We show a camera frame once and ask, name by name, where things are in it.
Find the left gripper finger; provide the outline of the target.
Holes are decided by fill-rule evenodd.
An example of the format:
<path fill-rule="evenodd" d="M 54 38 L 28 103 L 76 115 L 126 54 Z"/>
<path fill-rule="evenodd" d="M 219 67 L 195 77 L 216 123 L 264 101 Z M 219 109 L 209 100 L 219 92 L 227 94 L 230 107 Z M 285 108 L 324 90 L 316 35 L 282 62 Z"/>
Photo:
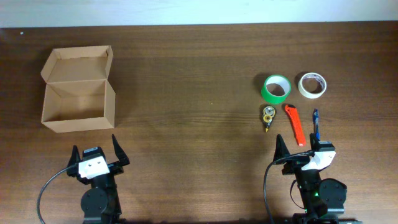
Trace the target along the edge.
<path fill-rule="evenodd" d="M 113 146 L 114 146 L 114 151 L 115 155 L 118 158 L 119 162 L 121 164 L 129 164 L 129 158 L 122 149 L 122 147 L 119 145 L 116 136 L 112 134 L 112 141 L 113 141 Z"/>
<path fill-rule="evenodd" d="M 80 153 L 78 152 L 78 147 L 76 145 L 73 146 L 72 154 L 70 160 L 68 162 L 69 167 L 76 167 L 80 163 Z"/>

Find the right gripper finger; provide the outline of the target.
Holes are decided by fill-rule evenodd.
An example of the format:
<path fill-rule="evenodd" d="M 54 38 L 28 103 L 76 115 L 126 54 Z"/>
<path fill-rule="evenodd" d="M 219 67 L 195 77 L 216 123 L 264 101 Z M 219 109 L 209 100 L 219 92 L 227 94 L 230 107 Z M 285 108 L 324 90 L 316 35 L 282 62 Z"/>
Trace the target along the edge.
<path fill-rule="evenodd" d="M 290 156 L 290 152 L 285 145 L 283 137 L 281 134 L 278 134 L 276 137 L 276 147 L 274 153 L 274 162 L 285 162 L 286 157 Z"/>
<path fill-rule="evenodd" d="M 310 134 L 310 145 L 312 151 L 318 151 L 318 138 L 315 133 Z"/>

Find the orange utility knife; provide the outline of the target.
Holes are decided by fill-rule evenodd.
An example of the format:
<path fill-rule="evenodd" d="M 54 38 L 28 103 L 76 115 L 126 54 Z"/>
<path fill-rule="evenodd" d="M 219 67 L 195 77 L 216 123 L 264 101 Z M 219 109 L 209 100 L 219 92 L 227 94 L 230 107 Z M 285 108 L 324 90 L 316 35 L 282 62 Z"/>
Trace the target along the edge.
<path fill-rule="evenodd" d="M 285 105 L 284 110 L 290 119 L 294 130 L 294 136 L 299 146 L 306 145 L 305 136 L 303 133 L 300 117 L 297 108 L 294 105 Z"/>

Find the yellow black correction tape dispenser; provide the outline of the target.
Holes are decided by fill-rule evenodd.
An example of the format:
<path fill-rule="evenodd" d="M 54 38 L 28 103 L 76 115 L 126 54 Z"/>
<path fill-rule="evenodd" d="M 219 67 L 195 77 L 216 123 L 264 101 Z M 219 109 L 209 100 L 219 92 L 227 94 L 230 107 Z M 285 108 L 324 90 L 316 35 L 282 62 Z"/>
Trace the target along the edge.
<path fill-rule="evenodd" d="M 267 105 L 262 110 L 261 121 L 264 126 L 264 130 L 267 133 L 270 129 L 270 126 L 276 116 L 277 110 L 275 107 L 271 105 Z"/>

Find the beige masking tape roll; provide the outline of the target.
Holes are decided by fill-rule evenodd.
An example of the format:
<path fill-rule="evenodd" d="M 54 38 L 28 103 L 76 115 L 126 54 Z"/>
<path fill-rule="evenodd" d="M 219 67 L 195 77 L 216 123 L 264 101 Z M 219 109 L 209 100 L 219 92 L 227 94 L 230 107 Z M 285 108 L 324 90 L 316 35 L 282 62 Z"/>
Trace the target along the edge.
<path fill-rule="evenodd" d="M 307 89 L 305 89 L 305 87 L 303 85 L 304 80 L 306 80 L 306 79 L 314 79 L 315 81 L 317 81 L 318 84 L 320 85 L 321 90 L 317 93 L 309 92 Z M 320 74 L 314 73 L 314 72 L 309 72 L 309 73 L 304 74 L 301 77 L 297 86 L 298 86 L 299 92 L 304 97 L 309 98 L 309 99 L 316 99 L 316 98 L 321 97 L 324 94 L 324 92 L 326 92 L 327 82 Z"/>

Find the brown cardboard box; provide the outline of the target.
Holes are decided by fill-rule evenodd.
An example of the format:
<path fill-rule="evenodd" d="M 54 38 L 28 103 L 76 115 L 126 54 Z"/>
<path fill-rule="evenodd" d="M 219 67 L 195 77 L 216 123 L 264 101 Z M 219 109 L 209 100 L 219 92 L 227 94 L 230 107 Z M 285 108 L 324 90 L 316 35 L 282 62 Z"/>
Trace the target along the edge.
<path fill-rule="evenodd" d="M 40 73 L 46 82 L 41 123 L 56 133 L 114 128 L 112 61 L 109 45 L 53 49 Z"/>

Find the green tape roll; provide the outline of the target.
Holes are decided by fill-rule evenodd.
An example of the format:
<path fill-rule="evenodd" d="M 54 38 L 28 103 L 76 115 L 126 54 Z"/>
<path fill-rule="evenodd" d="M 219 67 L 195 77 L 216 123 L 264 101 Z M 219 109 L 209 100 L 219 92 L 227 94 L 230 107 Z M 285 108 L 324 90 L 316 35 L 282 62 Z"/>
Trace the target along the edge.
<path fill-rule="evenodd" d="M 267 89 L 267 85 L 271 85 L 271 84 L 279 85 L 283 89 L 284 94 L 277 96 L 277 95 L 271 93 Z M 292 85 L 286 77 L 284 77 L 282 75 L 275 74 L 275 75 L 270 75 L 269 77 L 266 78 L 266 80 L 264 81 L 264 84 L 262 86 L 262 89 L 261 89 L 261 95 L 266 102 L 268 102 L 270 104 L 278 105 L 278 104 L 281 104 L 284 102 L 284 100 L 290 94 L 291 89 L 292 89 Z"/>

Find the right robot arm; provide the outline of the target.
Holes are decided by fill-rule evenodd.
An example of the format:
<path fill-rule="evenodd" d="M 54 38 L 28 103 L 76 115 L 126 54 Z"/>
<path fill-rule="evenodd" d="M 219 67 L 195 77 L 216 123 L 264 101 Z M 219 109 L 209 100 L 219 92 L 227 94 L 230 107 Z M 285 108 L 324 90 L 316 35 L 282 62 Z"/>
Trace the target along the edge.
<path fill-rule="evenodd" d="M 304 213 L 295 213 L 293 223 L 338 223 L 345 212 L 347 186 L 336 179 L 322 179 L 320 172 L 334 159 L 335 147 L 330 141 L 321 141 L 310 135 L 311 150 L 291 154 L 282 136 L 276 137 L 273 163 L 283 165 L 284 175 L 294 175 L 300 192 Z"/>

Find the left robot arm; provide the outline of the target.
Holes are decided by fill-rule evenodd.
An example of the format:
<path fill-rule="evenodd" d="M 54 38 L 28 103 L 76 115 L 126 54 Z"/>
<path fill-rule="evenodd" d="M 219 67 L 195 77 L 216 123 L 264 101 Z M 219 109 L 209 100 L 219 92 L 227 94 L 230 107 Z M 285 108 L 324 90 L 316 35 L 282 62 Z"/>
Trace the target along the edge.
<path fill-rule="evenodd" d="M 86 149 L 83 154 L 73 146 L 68 161 L 67 175 L 90 185 L 81 198 L 84 223 L 116 224 L 123 223 L 115 176 L 124 172 L 123 167 L 130 164 L 129 158 L 112 136 L 114 152 L 118 160 L 108 164 L 101 147 Z"/>

